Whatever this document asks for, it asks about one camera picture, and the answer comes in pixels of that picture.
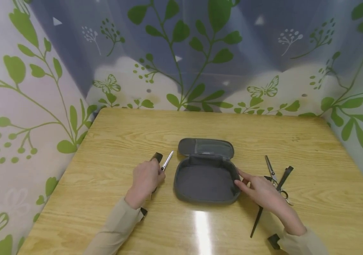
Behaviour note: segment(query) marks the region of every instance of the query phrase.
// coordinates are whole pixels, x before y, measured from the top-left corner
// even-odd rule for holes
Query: case lid
[[[185,156],[199,154],[233,158],[234,148],[230,142],[224,140],[184,138],[179,142],[179,153]]]

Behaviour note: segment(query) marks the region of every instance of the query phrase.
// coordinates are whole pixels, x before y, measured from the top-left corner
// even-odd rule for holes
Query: wood grain surface
[[[284,189],[305,225],[330,254],[363,254],[363,176],[324,120],[111,108],[99,113],[19,254],[81,254],[131,186],[136,164],[171,150],[165,183],[118,254],[283,254],[267,242],[282,229],[269,212],[249,238],[258,206],[245,195],[227,206],[176,198],[174,172],[184,158],[177,145],[185,137],[231,142],[233,163],[254,175],[268,175],[264,155],[278,179],[293,166]]]

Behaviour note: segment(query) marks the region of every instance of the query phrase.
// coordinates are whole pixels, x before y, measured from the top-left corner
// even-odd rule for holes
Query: curtain
[[[2,3],[0,254],[103,107],[319,116],[363,174],[361,0]]]

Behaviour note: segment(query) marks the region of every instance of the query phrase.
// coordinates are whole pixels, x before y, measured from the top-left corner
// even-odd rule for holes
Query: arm
[[[286,203],[270,181],[241,170],[239,174],[243,177],[243,181],[234,182],[240,190],[259,206],[275,214],[284,225],[284,232],[278,241],[284,251],[291,255],[329,254],[318,236],[303,225],[298,214]]]
[[[157,160],[145,161],[133,170],[133,184],[114,206],[106,223],[84,251],[84,255],[115,255],[142,218],[140,207],[165,179]]]

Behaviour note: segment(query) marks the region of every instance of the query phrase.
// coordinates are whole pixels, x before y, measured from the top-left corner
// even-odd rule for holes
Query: open pouch
[[[240,180],[230,161],[233,145],[222,140],[185,138],[179,153],[187,156],[174,176],[177,198],[188,202],[231,204],[240,195],[234,180]]]

